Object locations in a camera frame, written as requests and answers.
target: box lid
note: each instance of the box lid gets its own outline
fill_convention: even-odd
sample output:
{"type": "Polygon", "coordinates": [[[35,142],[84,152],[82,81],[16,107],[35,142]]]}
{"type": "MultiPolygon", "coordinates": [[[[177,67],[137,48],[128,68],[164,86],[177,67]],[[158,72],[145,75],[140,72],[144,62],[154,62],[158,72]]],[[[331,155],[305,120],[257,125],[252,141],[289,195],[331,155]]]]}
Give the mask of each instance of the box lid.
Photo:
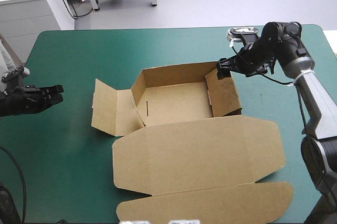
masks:
{"type": "Polygon", "coordinates": [[[240,115],[148,126],[113,144],[116,187],[149,195],[246,184],[284,165],[277,124],[240,115]]]}
{"type": "Polygon", "coordinates": [[[262,224],[281,217],[292,200],[287,182],[256,183],[181,192],[119,204],[120,221],[198,219],[203,224],[262,224]]]}

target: black cable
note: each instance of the black cable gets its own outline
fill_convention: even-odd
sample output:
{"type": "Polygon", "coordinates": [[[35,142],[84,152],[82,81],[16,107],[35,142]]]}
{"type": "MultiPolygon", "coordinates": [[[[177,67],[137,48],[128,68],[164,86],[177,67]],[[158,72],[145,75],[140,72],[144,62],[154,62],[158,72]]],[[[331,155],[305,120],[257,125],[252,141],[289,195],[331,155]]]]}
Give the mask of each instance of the black cable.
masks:
{"type": "Polygon", "coordinates": [[[74,10],[74,12],[75,12],[75,15],[74,15],[75,17],[83,17],[83,16],[86,16],[86,15],[90,14],[90,13],[94,10],[93,8],[91,8],[91,10],[90,10],[88,13],[86,13],[86,14],[84,14],[84,15],[77,15],[76,9],[74,8],[74,5],[73,5],[72,1],[69,0],[69,3],[70,3],[71,7],[73,8],[73,10],[74,10]]]}
{"type": "Polygon", "coordinates": [[[75,15],[77,16],[77,12],[76,12],[76,9],[74,8],[74,5],[73,5],[72,1],[69,1],[69,3],[70,3],[71,7],[73,8],[73,10],[75,12],[75,15]]]}
{"type": "Polygon", "coordinates": [[[301,116],[302,116],[302,120],[303,120],[304,132],[305,132],[305,135],[306,135],[306,140],[309,143],[309,149],[310,149],[310,153],[311,153],[311,155],[313,157],[313,160],[314,160],[314,166],[315,166],[315,169],[317,170],[317,172],[319,173],[320,178],[322,179],[322,181],[325,184],[326,188],[328,189],[329,193],[331,194],[332,199],[333,199],[333,201],[335,203],[335,207],[332,206],[332,204],[331,204],[330,199],[328,198],[328,196],[326,194],[323,194],[323,195],[325,196],[326,201],[330,205],[331,210],[334,213],[337,213],[337,197],[334,194],[334,192],[332,191],[332,189],[329,187],[329,185],[328,185],[327,181],[325,180],[325,177],[324,177],[321,169],[319,168],[317,160],[315,159],[312,142],[310,141],[310,136],[308,134],[308,128],[307,128],[307,125],[306,125],[306,119],[305,119],[303,105],[302,105],[302,98],[301,98],[301,93],[300,93],[298,84],[295,83],[295,87],[296,87],[297,96],[298,96],[298,99],[299,99],[299,105],[300,105],[300,111],[301,111],[301,116]]]}
{"type": "Polygon", "coordinates": [[[259,73],[258,75],[261,75],[262,77],[264,77],[264,78],[266,78],[266,79],[269,79],[269,80],[271,80],[271,81],[273,81],[273,82],[275,82],[275,83],[281,84],[281,85],[289,85],[289,84],[292,83],[292,82],[280,82],[280,81],[278,81],[278,80],[276,80],[276,79],[273,79],[273,78],[271,78],[271,77],[265,76],[265,75],[262,74],[262,73],[259,73]]]}
{"type": "Polygon", "coordinates": [[[233,51],[235,52],[235,54],[236,54],[239,58],[241,58],[242,61],[244,61],[245,64],[250,65],[250,63],[248,63],[246,60],[244,60],[244,58],[243,58],[243,57],[236,51],[236,49],[234,48],[234,46],[232,46],[232,49],[233,49],[233,51]]]}
{"type": "Polygon", "coordinates": [[[71,18],[74,19],[74,20],[77,20],[79,17],[83,17],[83,16],[86,16],[86,15],[90,14],[90,13],[92,12],[92,10],[93,10],[93,9],[91,8],[91,10],[90,10],[88,13],[84,14],[84,15],[77,15],[77,13],[76,13],[76,11],[75,11],[75,14],[76,14],[76,15],[73,15],[73,14],[70,12],[70,10],[68,9],[68,6],[67,6],[67,4],[65,3],[65,1],[62,0],[62,2],[63,2],[63,4],[64,4],[65,8],[67,9],[67,12],[70,14],[71,18]]]}
{"type": "Polygon", "coordinates": [[[23,176],[23,172],[21,170],[21,167],[19,165],[19,163],[16,161],[16,159],[14,158],[14,156],[12,155],[11,152],[9,152],[8,149],[0,146],[0,149],[3,150],[5,153],[7,153],[9,155],[9,157],[11,158],[11,160],[13,161],[13,163],[15,164],[17,171],[20,174],[20,178],[21,178],[21,183],[22,183],[22,192],[23,192],[23,206],[22,206],[22,220],[21,220],[21,224],[25,223],[25,219],[26,219],[26,202],[27,202],[27,193],[26,193],[26,182],[25,182],[25,177],[23,176]]]}

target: white cabinet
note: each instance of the white cabinet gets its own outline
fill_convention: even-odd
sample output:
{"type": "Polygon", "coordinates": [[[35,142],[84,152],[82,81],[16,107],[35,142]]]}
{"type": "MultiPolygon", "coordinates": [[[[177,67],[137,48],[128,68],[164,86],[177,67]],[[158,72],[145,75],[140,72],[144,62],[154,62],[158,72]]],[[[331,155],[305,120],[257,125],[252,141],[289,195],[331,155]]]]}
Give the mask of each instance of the white cabinet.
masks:
{"type": "Polygon", "coordinates": [[[39,33],[65,29],[74,29],[74,20],[62,0],[0,0],[0,33],[22,62],[39,33]]]}

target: drawer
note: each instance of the drawer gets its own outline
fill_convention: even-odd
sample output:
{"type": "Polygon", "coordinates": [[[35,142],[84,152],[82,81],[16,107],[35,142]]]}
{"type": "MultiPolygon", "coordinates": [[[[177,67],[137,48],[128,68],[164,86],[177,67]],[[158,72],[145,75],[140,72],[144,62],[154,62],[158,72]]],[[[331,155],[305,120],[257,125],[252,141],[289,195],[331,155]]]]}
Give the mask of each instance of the drawer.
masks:
{"type": "Polygon", "coordinates": [[[8,22],[18,19],[27,19],[52,14],[53,12],[46,0],[35,0],[0,5],[0,22],[8,22]]]}
{"type": "Polygon", "coordinates": [[[34,47],[36,39],[39,33],[30,34],[25,36],[15,36],[6,38],[7,43],[19,57],[19,59],[25,63],[34,47]]]}
{"type": "Polygon", "coordinates": [[[46,30],[59,30],[54,16],[41,16],[29,19],[0,22],[0,33],[3,37],[24,36],[41,33],[46,30]]]}

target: cardboard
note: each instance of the cardboard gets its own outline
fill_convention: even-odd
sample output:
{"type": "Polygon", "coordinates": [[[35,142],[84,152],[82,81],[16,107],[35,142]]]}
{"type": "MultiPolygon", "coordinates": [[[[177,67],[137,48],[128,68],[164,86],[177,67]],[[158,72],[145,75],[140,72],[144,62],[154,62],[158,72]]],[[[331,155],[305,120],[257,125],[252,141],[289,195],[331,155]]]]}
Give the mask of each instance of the cardboard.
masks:
{"type": "Polygon", "coordinates": [[[237,115],[144,127],[113,144],[114,183],[152,197],[121,203],[117,215],[152,224],[268,223],[288,208],[292,187],[255,182],[284,165],[272,121],[237,115]]]}
{"type": "Polygon", "coordinates": [[[198,219],[201,224],[270,223],[287,210],[293,189],[287,182],[247,184],[154,196],[121,203],[121,220],[198,219]]]}
{"type": "Polygon", "coordinates": [[[92,126],[124,136],[144,126],[241,113],[232,77],[218,80],[216,62],[144,69],[131,90],[96,80],[92,126]]]}

